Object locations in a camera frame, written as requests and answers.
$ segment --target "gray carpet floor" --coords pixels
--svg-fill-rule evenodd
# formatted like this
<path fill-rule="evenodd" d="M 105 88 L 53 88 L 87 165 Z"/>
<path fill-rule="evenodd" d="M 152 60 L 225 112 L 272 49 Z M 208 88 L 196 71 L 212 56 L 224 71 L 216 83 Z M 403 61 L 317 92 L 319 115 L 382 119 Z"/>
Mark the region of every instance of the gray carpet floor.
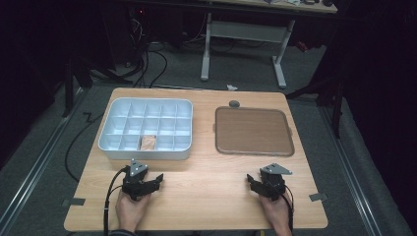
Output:
<path fill-rule="evenodd" d="M 306 86 L 311 79 L 320 59 L 326 49 L 315 48 L 305 53 L 297 48 L 289 47 L 282 60 L 282 68 L 287 81 L 287 89 L 280 89 L 274 76 L 270 57 L 259 56 L 256 53 L 245 53 L 243 49 L 221 46 L 214 48 L 211 54 L 209 80 L 200 81 L 202 64 L 202 48 L 199 44 L 182 49 L 168 45 L 155 44 L 153 50 L 161 49 L 168 62 L 167 68 L 155 82 L 155 87 L 185 87 L 196 89 L 226 90 L 227 85 L 233 85 L 238 90 L 277 91 L 290 93 Z M 164 68 L 163 58 L 149 54 L 149 69 L 145 76 L 146 84 L 155 78 Z M 17 212 L 7 235 L 69 235 L 63 223 L 68 211 L 62 206 L 65 200 L 74 196 L 77 183 L 65 169 L 65 158 L 68 152 L 68 167 L 72 173 L 80 177 L 89 150 L 95 138 L 101 119 L 89 125 L 80 135 L 80 131 L 91 119 L 104 111 L 108 98 L 114 88 L 127 87 L 108 81 L 94 80 L 94 86 L 83 91 L 83 100 L 74 110 L 61 138 L 56 142 L 46 168 L 36 181 L 24 207 Z M 328 227 L 318 230 L 294 230 L 295 235 L 370 235 L 367 226 L 358 210 L 357 203 L 352 197 L 352 191 L 346 181 L 343 165 L 339 158 L 342 146 L 348 156 L 360 186 L 367 197 L 372 213 L 378 223 L 382 235 L 412 235 L 408 225 L 396 209 L 390 197 L 389 190 L 384 184 L 371 156 L 363 144 L 349 107 L 343 103 L 343 115 L 340 122 L 341 139 L 334 140 L 324 117 L 328 109 L 317 107 L 314 95 L 305 95 L 289 100 L 291 112 L 297 126 L 303 147 L 320 193 L 328 196 L 323 201 L 328 216 Z M 4 217 L 9 203 L 19 191 L 28 173 L 55 128 L 62 122 L 64 112 L 64 90 L 56 93 L 56 101 L 32 125 L 31 131 L 22 142 L 19 149 L 0 172 L 0 213 Z M 75 137 L 78 137 L 71 149 L 68 149 Z M 143 235 L 187 235 L 191 232 L 141 232 Z M 250 235 L 248 231 L 211 231 L 201 232 L 202 235 Z M 102 235 L 102 232 L 77 232 L 75 235 Z"/>

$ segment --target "small round metal object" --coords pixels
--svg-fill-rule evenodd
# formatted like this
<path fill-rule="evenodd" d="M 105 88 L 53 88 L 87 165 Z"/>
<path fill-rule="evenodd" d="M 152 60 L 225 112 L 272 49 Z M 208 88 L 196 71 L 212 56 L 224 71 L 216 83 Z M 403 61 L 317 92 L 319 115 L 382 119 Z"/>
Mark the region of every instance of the small round metal object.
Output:
<path fill-rule="evenodd" d="M 229 106 L 233 108 L 238 108 L 240 106 L 240 103 L 237 100 L 231 100 L 229 101 Z"/>

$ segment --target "translucent brown tray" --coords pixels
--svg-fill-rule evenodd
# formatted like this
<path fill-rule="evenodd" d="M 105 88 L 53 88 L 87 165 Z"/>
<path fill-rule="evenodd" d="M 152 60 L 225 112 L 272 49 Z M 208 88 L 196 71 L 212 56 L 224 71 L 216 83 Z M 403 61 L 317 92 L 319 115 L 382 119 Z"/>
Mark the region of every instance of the translucent brown tray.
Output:
<path fill-rule="evenodd" d="M 285 114 L 273 109 L 218 107 L 215 146 L 227 154 L 294 154 Z"/>

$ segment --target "white storage box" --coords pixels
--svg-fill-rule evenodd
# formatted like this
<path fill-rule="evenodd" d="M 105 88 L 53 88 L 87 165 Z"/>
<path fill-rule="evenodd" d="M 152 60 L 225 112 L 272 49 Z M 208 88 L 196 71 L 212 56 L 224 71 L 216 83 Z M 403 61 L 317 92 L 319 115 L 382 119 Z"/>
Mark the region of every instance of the white storage box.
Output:
<path fill-rule="evenodd" d="M 98 146 L 112 159 L 186 159 L 192 142 L 193 104 L 187 99 L 115 99 Z M 155 136 L 154 149 L 141 149 Z"/>

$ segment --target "metal floor strip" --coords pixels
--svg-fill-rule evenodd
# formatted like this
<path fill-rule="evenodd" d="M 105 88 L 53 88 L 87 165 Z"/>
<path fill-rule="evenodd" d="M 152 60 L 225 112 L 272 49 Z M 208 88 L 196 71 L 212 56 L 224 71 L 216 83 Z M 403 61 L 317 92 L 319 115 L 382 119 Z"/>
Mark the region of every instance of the metal floor strip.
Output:
<path fill-rule="evenodd" d="M 62 136 L 62 133 L 67 127 L 67 124 L 71 120 L 74 111 L 77 109 L 81 101 L 86 97 L 86 94 L 87 92 L 85 90 L 82 90 L 81 88 L 79 88 L 76 92 L 73 109 L 67 117 L 62 118 L 57 128 L 53 132 L 52 136 L 49 138 L 48 142 L 43 148 L 42 152 L 40 153 L 39 157 L 37 158 L 37 161 L 31 168 L 27 178 L 19 188 L 19 191 L 17 192 L 15 197 L 13 197 L 6 211 L 3 213 L 3 216 L 0 218 L 0 235 L 9 234 L 9 231 L 11 230 L 13 224 L 18 218 L 19 213 L 25 206 L 28 198 L 30 197 L 31 192 L 36 187 L 37 182 L 39 181 L 43 171 L 49 163 L 55 145 Z"/>
<path fill-rule="evenodd" d="M 369 205 L 368 199 L 362 191 L 361 185 L 359 184 L 358 179 L 356 178 L 355 172 L 352 169 L 349 158 L 343 148 L 343 145 L 333 132 L 331 127 L 331 115 L 325 107 L 318 107 L 319 111 L 326 121 L 328 132 L 330 133 L 333 143 L 337 149 L 339 160 L 342 166 L 343 174 L 346 178 L 347 185 L 349 186 L 350 192 L 352 193 L 353 200 L 355 201 L 356 206 L 358 207 L 359 213 L 362 217 L 362 220 L 365 224 L 365 227 L 369 235 L 383 235 L 381 233 L 380 227 L 378 226 L 377 221 L 374 218 L 371 207 Z"/>

